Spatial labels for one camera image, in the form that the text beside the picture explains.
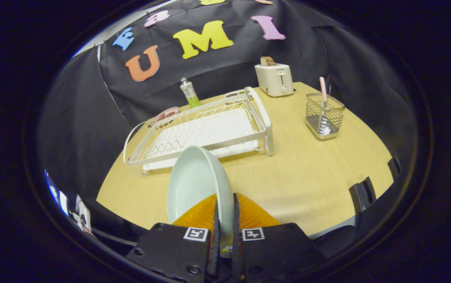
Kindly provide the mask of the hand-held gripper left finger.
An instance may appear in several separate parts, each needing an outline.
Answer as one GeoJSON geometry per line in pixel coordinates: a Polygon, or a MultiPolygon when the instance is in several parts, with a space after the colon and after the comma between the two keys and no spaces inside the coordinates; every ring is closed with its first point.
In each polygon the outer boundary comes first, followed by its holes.
{"type": "Polygon", "coordinates": [[[155,224],[127,258],[174,281],[214,281],[219,277],[219,233],[217,196],[211,195],[173,224],[155,224]]]}

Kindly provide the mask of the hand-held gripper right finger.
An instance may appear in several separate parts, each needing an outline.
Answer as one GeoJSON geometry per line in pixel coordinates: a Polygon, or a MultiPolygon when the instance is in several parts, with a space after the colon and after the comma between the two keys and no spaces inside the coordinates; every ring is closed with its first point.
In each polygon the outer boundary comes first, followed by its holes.
{"type": "Polygon", "coordinates": [[[233,283],[290,283],[314,272],[326,261],[295,223],[240,229],[240,203],[233,194],[233,283]]]}

